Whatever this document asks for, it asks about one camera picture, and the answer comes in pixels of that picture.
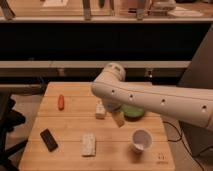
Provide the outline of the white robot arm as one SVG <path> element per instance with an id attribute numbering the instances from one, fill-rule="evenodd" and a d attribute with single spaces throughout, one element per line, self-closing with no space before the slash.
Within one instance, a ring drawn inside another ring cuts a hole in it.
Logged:
<path id="1" fill-rule="evenodd" d="M 125 76 L 122 65 L 108 63 L 91 84 L 108 111 L 128 104 L 213 131 L 213 89 L 141 86 Z"/>

